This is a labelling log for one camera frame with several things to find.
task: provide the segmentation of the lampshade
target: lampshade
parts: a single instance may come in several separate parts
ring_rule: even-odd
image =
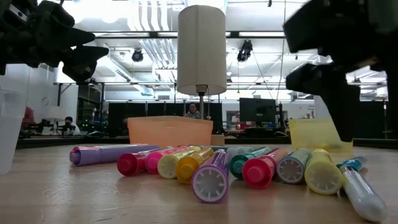
[[[225,15],[216,7],[194,5],[178,16],[177,90],[198,95],[197,85],[206,85],[206,95],[226,91]]]
[[[66,118],[66,112],[59,106],[48,106],[46,107],[47,113],[43,119],[47,121],[64,121]]]

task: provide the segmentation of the wooden table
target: wooden table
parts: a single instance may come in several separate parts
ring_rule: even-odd
[[[16,151],[0,176],[0,223],[366,223],[347,198],[322,196],[305,185],[272,183],[249,189],[230,178],[221,204],[200,203],[189,185],[158,175],[122,177],[115,164],[72,167],[71,146]],[[356,148],[369,159],[366,178],[398,221],[398,151]]]

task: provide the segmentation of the cable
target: cable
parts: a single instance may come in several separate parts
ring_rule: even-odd
[[[286,0],[285,0],[284,22],[286,22]],[[278,83],[278,92],[276,94],[276,102],[277,103],[278,103],[279,90],[280,90],[280,81],[282,81],[282,72],[283,72],[283,67],[284,67],[284,55],[285,55],[284,50],[285,50],[285,39],[282,44],[282,58],[280,60],[280,77],[279,77],[279,83]]]
[[[261,74],[261,77],[262,77],[262,81],[264,81],[264,83],[266,84],[266,87],[267,87],[267,89],[268,89],[269,95],[271,96],[271,99],[273,100],[274,98],[272,97],[271,90],[268,88],[268,85],[267,85],[266,79],[264,78],[264,76],[263,76],[263,74],[262,74],[262,71],[261,71],[261,68],[260,68],[259,62],[257,61],[257,58],[256,58],[256,53],[254,53],[254,52],[253,52],[253,56],[254,56],[254,59],[255,59],[255,61],[256,61],[256,64],[257,64],[257,68],[259,68],[259,71],[260,71],[260,74]]]

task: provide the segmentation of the ceiling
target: ceiling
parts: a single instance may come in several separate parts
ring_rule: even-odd
[[[90,32],[131,32],[136,31],[136,26],[128,26],[129,22],[135,21],[135,24],[145,27],[145,17],[147,13],[147,23],[149,29],[142,30],[164,30],[162,27],[162,3],[163,1],[111,1],[111,0],[80,0],[86,2],[86,5],[75,4],[73,1],[65,1],[64,8],[80,20],[75,25],[76,28]],[[178,14],[185,7],[183,0],[167,0],[167,25],[170,30],[177,31]],[[282,24],[295,11],[300,9],[307,0],[273,0],[272,6],[268,7],[268,1],[260,0],[230,0],[228,1],[226,13],[227,31],[268,31],[282,32]],[[156,16],[152,13],[152,3],[156,8]],[[175,54],[178,45],[176,39],[170,40]],[[251,39],[253,44],[253,53],[244,66],[238,66],[236,60],[237,52],[244,39],[227,39],[227,71],[230,72],[232,82],[284,82],[284,77],[295,68],[307,62],[317,63],[320,60],[326,62],[327,58],[319,58],[316,50],[306,50],[298,54],[289,52],[286,41],[280,37],[275,39]],[[95,44],[98,46],[108,46],[111,50],[110,59],[117,63],[128,75],[142,82],[174,82],[178,77],[176,70],[159,70],[145,47],[142,46],[139,39],[97,39]],[[164,58],[167,58],[166,52],[161,44],[157,46],[162,52]],[[144,59],[141,62],[131,60],[134,49],[143,49]],[[94,75],[99,82],[125,82],[125,79],[118,77],[107,64],[99,63]],[[369,68],[363,68],[347,75],[349,82],[355,77],[362,77],[362,82],[377,83],[386,79],[386,74],[373,73]],[[375,87],[366,87],[367,89],[376,89]]]

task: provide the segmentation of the spotlight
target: spotlight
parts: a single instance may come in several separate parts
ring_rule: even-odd
[[[245,62],[249,59],[250,53],[253,51],[253,45],[250,40],[245,40],[242,47],[239,49],[237,60],[238,62]]]
[[[131,59],[133,62],[141,62],[144,59],[144,56],[142,55],[142,49],[134,49]]]

